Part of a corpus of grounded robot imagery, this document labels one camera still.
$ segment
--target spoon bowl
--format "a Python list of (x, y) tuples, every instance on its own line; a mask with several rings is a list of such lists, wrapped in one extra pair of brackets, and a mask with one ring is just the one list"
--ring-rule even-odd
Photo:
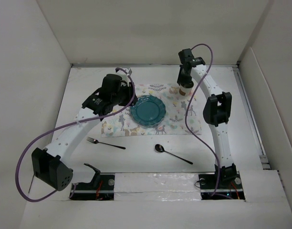
[(155, 149), (156, 149), (156, 152), (157, 153), (163, 153), (163, 152), (165, 152), (164, 147), (162, 145), (160, 145), (160, 144), (156, 144)]

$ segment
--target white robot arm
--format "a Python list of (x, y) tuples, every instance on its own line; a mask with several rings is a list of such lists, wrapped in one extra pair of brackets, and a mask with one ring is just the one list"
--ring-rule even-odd
[[(203, 65), (198, 68), (195, 67), (192, 69), (191, 76), (197, 81), (197, 83), (199, 83), (205, 72), (206, 66)], [(210, 98), (212, 95), (220, 95), (223, 93), (223, 91), (218, 87), (210, 74), (208, 74), (204, 78), (200, 85), (200, 88), (207, 99)], [(232, 164), (234, 164), (234, 161), (232, 159), (229, 146), (228, 124), (225, 122), (219, 124), (218, 126), (209, 124), (209, 127), (212, 132), (215, 153), (218, 156), (220, 168), (232, 166)]]
[[(180, 65), (177, 83), (183, 87), (188, 87), (193, 84), (192, 78), (199, 83), (206, 73), (204, 60), (201, 57), (195, 58), (191, 49), (180, 51), (179, 57), (182, 64)], [(237, 177), (236, 166), (230, 153), (227, 128), (232, 95), (229, 92), (222, 91), (209, 74), (200, 83), (200, 87), (207, 99), (203, 117), (211, 129), (215, 153), (219, 160), (219, 163), (217, 160), (215, 163), (215, 175), (217, 176), (218, 170), (220, 170), (219, 181), (222, 184)]]
[[(128, 74), (132, 73), (131, 69), (125, 69), (125, 71)], [(91, 94), (82, 104), (82, 108), (75, 117), (77, 125), (65, 128), (43, 150), (36, 148), (33, 151), (31, 158), (34, 175), (58, 191), (65, 189), (70, 183), (91, 182), (95, 175), (90, 176), (88, 170), (82, 167), (73, 168), (70, 157), (88, 132), (112, 111), (113, 106), (125, 106), (133, 96), (131, 106), (137, 102), (137, 97), (134, 94), (133, 85), (128, 82), (125, 73), (118, 71), (116, 74), (108, 74), (103, 79), (102, 87)], [(81, 121), (99, 116), (101, 119)], [(85, 166), (93, 169), (95, 174), (100, 172), (89, 164), (85, 164)]]

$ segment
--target cable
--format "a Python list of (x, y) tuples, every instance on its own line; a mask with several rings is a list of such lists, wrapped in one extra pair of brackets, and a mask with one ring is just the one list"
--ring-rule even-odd
[(191, 99), (189, 100), (188, 108), (186, 109), (186, 113), (185, 113), (185, 126), (186, 126), (186, 128), (190, 131), (190, 133), (191, 133), (194, 137), (196, 137), (196, 138), (197, 138), (199, 141), (201, 141), (201, 142), (202, 142), (207, 148), (210, 149), (210, 151), (213, 153), (213, 155), (215, 156), (215, 159), (216, 159), (216, 161), (217, 161), (218, 174), (217, 174), (217, 181), (216, 181), (216, 185), (215, 185), (214, 192), (211, 194), (211, 197), (212, 197), (213, 195), (215, 195), (215, 193), (216, 193), (216, 191), (217, 191), (217, 188), (218, 188), (218, 184), (219, 184), (219, 178), (220, 178), (220, 162), (219, 162), (219, 159), (218, 159), (217, 155), (215, 154), (214, 150), (213, 150), (213, 149), (212, 149), (212, 148), (211, 148), (211, 147), (210, 147), (205, 141), (203, 141), (201, 138), (199, 138), (199, 137), (198, 137), (198, 136), (197, 136), (197, 135), (196, 135), (196, 134), (195, 134), (195, 133), (189, 128), (189, 126), (188, 126), (188, 110), (189, 110), (190, 104), (191, 104), (192, 101), (193, 101), (193, 98), (194, 98), (194, 95), (195, 95), (197, 89), (200, 87), (200, 85), (201, 85), (202, 81), (204, 80), (204, 78), (208, 75), (208, 73), (209, 73), (209, 71), (210, 71), (210, 69), (211, 69), (211, 67), (212, 67), (212, 64), (213, 64), (213, 50), (212, 50), (211, 47), (209, 47), (207, 44), (203, 44), (203, 43), (201, 43), (201, 44), (197, 44), (197, 45), (195, 45), (193, 48), (191, 48), (191, 50), (195, 49), (196, 47), (198, 47), (198, 46), (200, 46), (200, 45), (204, 45), (204, 46), (208, 47), (208, 49), (209, 49), (210, 52), (211, 52), (211, 61), (210, 61), (210, 64), (209, 64), (209, 67), (208, 67), (206, 73), (203, 75), (203, 77), (201, 78), (201, 80), (198, 82), (197, 87), (196, 87), (196, 89), (194, 90)]
[(197, 180), (197, 181), (195, 182), (194, 186), (200, 189), (200, 187), (198, 187), (198, 186), (196, 185), (197, 183), (199, 183), (199, 180)]
[(237, 195), (237, 199), (240, 199), (240, 196), (238, 194), (237, 188), (235, 187), (235, 185), (233, 184), (233, 182), (231, 181), (232, 186), (235, 188), (236, 191), (236, 195)]
[(72, 198), (74, 196), (74, 192), (76, 191), (76, 187), (77, 187), (78, 183), (75, 183), (74, 184), (74, 187), (73, 187), (73, 190), (72, 190), (72, 193), (70, 194), (69, 196), (69, 199)]
[(96, 198), (95, 198), (95, 200), (97, 200), (97, 198), (99, 197), (99, 191), (100, 191), (100, 189), (101, 189), (101, 187), (102, 187), (102, 184), (103, 184), (103, 181), (101, 181), (101, 182), (99, 183), (99, 187), (98, 187), (98, 189), (96, 190)]
[[(126, 73), (127, 77), (130, 79), (130, 82), (132, 84), (132, 88), (133, 88), (133, 95), (132, 95), (132, 98), (130, 99), (129, 103), (124, 106), (122, 109), (118, 110), (117, 112), (115, 113), (112, 113), (112, 114), (107, 114), (107, 115), (103, 115), (103, 116), (99, 116), (99, 117), (94, 117), (94, 118), (86, 118), (86, 119), (82, 119), (82, 120), (79, 120), (78, 122), (79, 123), (84, 123), (84, 122), (89, 122), (89, 121), (93, 121), (93, 120), (96, 120), (96, 119), (102, 119), (102, 118), (107, 118), (107, 117), (111, 117), (113, 115), (116, 115), (120, 112), (122, 112), (123, 110), (125, 110), (127, 107), (130, 106), (130, 104), (133, 102), (134, 98), (135, 98), (135, 94), (136, 94), (136, 90), (135, 90), (135, 84), (134, 82), (132, 81), (132, 78), (131, 76), (126, 72), (126, 70), (122, 69), (122, 68), (116, 68), (115, 69), (116, 71), (120, 70), (120, 71), (123, 71)], [(39, 135), (38, 137), (36, 137), (35, 139), (33, 139), (27, 146), (26, 148), (23, 150), (19, 160), (18, 160), (18, 163), (17, 163), (17, 166), (16, 166), (16, 172), (15, 172), (15, 182), (16, 182), (16, 187), (17, 187), (17, 190), (19, 192), (19, 194), (25, 199), (27, 200), (28, 202), (32, 202), (32, 203), (36, 203), (36, 202), (40, 202), (48, 197), (50, 197), (52, 194), (54, 194), (55, 192), (57, 192), (57, 190), (51, 192), (50, 194), (40, 198), (40, 199), (31, 199), (29, 198), (27, 195), (24, 194), (21, 186), (20, 186), (20, 181), (19, 181), (19, 171), (20, 171), (20, 166), (21, 166), (21, 163), (22, 163), (22, 160), (25, 156), (25, 154), (27, 153), (28, 149), (36, 142), (38, 141), (39, 139), (43, 138), (44, 136), (47, 136), (57, 130), (60, 130), (60, 129), (63, 129), (63, 128), (66, 128), (66, 127), (69, 127), (69, 126), (72, 126), (72, 125), (77, 125), (76, 122), (72, 122), (72, 123), (68, 123), (68, 124), (65, 124), (65, 125), (62, 125), (62, 126), (59, 126), (59, 127), (56, 127), (52, 130), (49, 130), (41, 135)]]
[(229, 196), (226, 196), (226, 195), (223, 195), (223, 194), (220, 194), (220, 193), (215, 193), (214, 195), (225, 197), (225, 198), (228, 198), (228, 199), (233, 199), (232, 197), (229, 197)]

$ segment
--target fork handle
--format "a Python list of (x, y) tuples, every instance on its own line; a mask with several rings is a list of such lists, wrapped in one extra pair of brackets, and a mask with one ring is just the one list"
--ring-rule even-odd
[(117, 147), (117, 148), (120, 148), (120, 149), (126, 149), (125, 147), (122, 147), (122, 146), (115, 146), (115, 145), (108, 144), (108, 143), (103, 143), (103, 142), (98, 142), (98, 143), (105, 144), (105, 145), (108, 145), (108, 146), (114, 146), (114, 147)]

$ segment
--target black spoon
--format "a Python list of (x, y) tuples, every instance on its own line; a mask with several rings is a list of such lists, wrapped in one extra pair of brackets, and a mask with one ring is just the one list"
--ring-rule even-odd
[(181, 159), (181, 160), (183, 160), (183, 161), (185, 161), (185, 162), (187, 162), (187, 163), (189, 163), (189, 164), (191, 164), (191, 165), (193, 164), (191, 161), (187, 161), (187, 160), (185, 160), (185, 159), (183, 159), (183, 158), (181, 158), (181, 157), (179, 157), (179, 156), (176, 156), (176, 155), (174, 155), (174, 154), (172, 154), (172, 153), (170, 153), (170, 152), (165, 151), (164, 147), (163, 147), (162, 145), (160, 145), (160, 144), (156, 144), (155, 149), (156, 149), (156, 151), (157, 151), (158, 153), (163, 153), (163, 152), (165, 152), (165, 153), (168, 153), (168, 154), (170, 154), (170, 155), (172, 155), (172, 156), (175, 156), (175, 157), (177, 157), (177, 158), (179, 158), (179, 159)]

